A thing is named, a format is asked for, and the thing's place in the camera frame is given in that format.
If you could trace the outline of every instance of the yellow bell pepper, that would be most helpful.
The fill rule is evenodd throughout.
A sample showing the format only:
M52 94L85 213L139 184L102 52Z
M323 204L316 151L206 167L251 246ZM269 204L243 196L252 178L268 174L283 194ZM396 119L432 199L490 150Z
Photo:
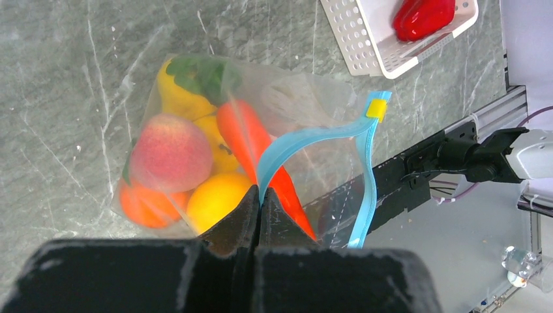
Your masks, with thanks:
M240 164L221 136L215 115L202 117L194 121L194 124L202 130L211 146L211 151L213 152L211 175L238 170Z
M161 96L162 111L189 121L212 114L217 110L200 94L200 86L194 79L196 73L169 71L173 59L166 61L157 75L157 88Z

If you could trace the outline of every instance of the peach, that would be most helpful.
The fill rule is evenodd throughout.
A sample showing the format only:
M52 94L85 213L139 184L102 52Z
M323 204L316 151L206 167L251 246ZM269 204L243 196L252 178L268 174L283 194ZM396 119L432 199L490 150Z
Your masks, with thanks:
M196 188L211 173L209 141L194 123L162 113L146 122L130 155L130 175L163 192Z

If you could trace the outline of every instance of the lemon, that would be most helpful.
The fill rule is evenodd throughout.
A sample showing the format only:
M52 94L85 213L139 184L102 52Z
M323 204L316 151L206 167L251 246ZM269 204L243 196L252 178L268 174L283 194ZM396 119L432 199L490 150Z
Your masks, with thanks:
M240 173L214 175L198 186L187 206L187 216L198 233L232 212L251 186L250 179Z
M240 164L221 136L217 127L217 118L214 115L209 115L194 121L194 124L202 130L211 146L211 151L213 152L213 169L211 173L216 175L236 171Z
M188 72L186 66L181 65L180 59L173 67L168 67L173 59L166 61L157 74L157 89L161 96L162 112L195 121L212 114L217 110L204 96L200 94L200 86L195 81L195 72Z

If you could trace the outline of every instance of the carrot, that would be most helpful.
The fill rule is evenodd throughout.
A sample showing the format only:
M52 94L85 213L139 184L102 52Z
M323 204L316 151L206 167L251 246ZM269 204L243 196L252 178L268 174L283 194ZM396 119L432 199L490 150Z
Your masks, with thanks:
M273 141L256 112L244 100L231 100L217 110L217 126L246 175L251 181L257 182L256 166ZM275 190L284 211L309 237L316 240L295 193L292 179L284 167L278 169L269 187Z

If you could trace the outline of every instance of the red bell pepper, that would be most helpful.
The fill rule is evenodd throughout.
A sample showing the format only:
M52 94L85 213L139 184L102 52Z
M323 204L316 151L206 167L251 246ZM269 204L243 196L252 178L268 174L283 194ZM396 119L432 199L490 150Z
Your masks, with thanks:
M453 21L455 0L404 0L392 26L401 41L416 41Z
M257 113L244 100L231 100L217 110L217 126L250 180L256 182L257 163L273 142ZM275 173L269 187L275 190L285 212L309 237L316 240L315 232L301 207L292 179L284 166Z

